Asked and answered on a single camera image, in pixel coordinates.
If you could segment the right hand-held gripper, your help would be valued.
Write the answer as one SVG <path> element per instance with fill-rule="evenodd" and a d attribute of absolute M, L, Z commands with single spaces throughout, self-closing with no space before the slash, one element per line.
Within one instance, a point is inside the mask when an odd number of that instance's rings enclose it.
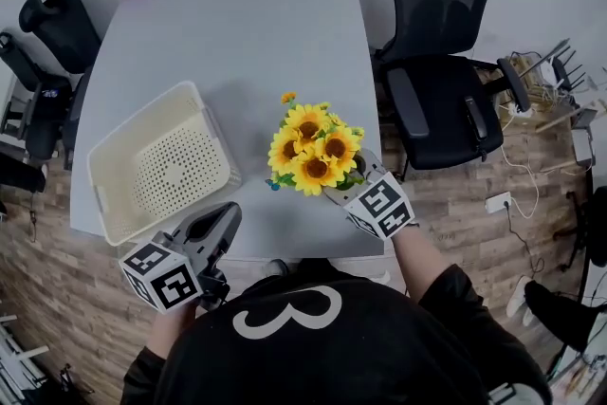
<path fill-rule="evenodd" d="M 393 174 L 386 172 L 372 151 L 361 148 L 359 157 L 365 183 L 325 186 L 324 194 L 344 208 L 357 228 L 377 239 L 388 240 L 414 223 L 412 205 Z"/>

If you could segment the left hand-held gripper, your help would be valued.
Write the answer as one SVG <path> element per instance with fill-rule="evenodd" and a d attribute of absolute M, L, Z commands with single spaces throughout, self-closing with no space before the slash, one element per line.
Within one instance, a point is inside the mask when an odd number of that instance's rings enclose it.
<path fill-rule="evenodd" d="M 217 267 L 242 222 L 233 201 L 190 214 L 172 234 L 159 232 L 122 259 L 120 269 L 137 296 L 161 314 L 196 303 L 213 310 L 230 291 Z"/>

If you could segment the yellow sunflower bouquet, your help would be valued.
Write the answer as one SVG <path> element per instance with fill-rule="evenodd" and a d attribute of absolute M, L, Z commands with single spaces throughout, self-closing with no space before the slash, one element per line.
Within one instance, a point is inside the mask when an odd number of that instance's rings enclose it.
<path fill-rule="evenodd" d="M 287 106 L 267 153 L 268 186 L 319 196 L 326 189 L 346 191 L 363 182 L 359 156 L 365 131 L 330 111 L 331 104 L 300 104 L 283 94 Z"/>

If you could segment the cream plastic basket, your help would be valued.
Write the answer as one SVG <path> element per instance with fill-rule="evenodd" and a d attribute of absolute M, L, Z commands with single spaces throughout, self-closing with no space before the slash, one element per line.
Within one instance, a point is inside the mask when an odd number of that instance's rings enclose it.
<path fill-rule="evenodd" d="M 218 122 L 191 81 L 176 84 L 108 134 L 89 152 L 87 166 L 103 234 L 113 247 L 242 182 Z"/>

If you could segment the person's right forearm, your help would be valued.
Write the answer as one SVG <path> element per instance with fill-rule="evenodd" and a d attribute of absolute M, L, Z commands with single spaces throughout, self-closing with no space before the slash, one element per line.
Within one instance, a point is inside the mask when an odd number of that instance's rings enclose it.
<path fill-rule="evenodd" d="M 405 227 L 392 241 L 405 285 L 411 298 L 419 302 L 451 264 L 418 227 Z"/>

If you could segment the person's left forearm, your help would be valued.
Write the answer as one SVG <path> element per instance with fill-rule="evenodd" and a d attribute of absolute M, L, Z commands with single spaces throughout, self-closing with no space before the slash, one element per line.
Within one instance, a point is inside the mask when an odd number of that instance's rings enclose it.
<path fill-rule="evenodd" d="M 191 302 L 167 314 L 157 313 L 145 347 L 161 359 L 168 358 L 176 340 L 194 322 L 196 308 Z"/>

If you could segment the person's black printed shirt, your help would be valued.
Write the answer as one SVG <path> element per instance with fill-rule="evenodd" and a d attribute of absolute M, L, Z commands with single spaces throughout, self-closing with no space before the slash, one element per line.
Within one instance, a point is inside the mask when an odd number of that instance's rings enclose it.
<path fill-rule="evenodd" d="M 551 395 L 460 267 L 419 302 L 325 267 L 202 315 L 166 359 L 142 350 L 120 405 L 487 405 L 506 382 Z"/>

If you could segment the small white router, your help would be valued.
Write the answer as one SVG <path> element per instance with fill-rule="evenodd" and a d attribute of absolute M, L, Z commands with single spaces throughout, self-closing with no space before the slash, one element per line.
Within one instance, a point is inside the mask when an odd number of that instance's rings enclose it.
<path fill-rule="evenodd" d="M 544 61 L 540 64 L 539 69 L 544 85 L 556 87 L 559 84 L 560 81 L 556 75 L 555 68 L 550 62 Z"/>

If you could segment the wooden stick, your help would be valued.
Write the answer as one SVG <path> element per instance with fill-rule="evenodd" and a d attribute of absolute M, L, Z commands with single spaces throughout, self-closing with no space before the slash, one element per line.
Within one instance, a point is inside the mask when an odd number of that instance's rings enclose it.
<path fill-rule="evenodd" d="M 560 123 L 565 122 L 566 120 L 573 118 L 574 116 L 580 114 L 581 112 L 583 112 L 585 110 L 596 109 L 596 108 L 600 108 L 600 107 L 603 108 L 603 114 L 607 115 L 607 102 L 604 101 L 603 99 L 598 99 L 596 101 L 590 101 L 589 103 L 586 103 L 573 111 L 570 111 L 554 120 L 549 121 L 548 123 L 546 123 L 544 125 L 537 127 L 535 129 L 535 133 L 536 134 L 542 133 L 552 127 L 559 125 Z"/>

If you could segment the black router with antennas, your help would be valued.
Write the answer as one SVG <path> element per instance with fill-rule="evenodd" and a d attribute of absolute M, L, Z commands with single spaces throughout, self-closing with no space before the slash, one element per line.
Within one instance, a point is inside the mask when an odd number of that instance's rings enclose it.
<path fill-rule="evenodd" d="M 552 60 L 552 67 L 557 79 L 558 89 L 571 92 L 578 88 L 585 79 L 586 72 L 583 70 L 583 64 L 577 64 L 574 67 L 569 66 L 575 52 L 566 60 L 562 60 L 561 55 L 555 56 Z"/>

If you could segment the grey white waist device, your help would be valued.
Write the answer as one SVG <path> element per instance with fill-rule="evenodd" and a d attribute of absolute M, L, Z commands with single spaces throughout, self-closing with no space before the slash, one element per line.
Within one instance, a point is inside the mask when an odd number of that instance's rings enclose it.
<path fill-rule="evenodd" d="M 542 396 L 526 384 L 506 382 L 488 394 L 487 405 L 552 405 L 552 395 Z"/>

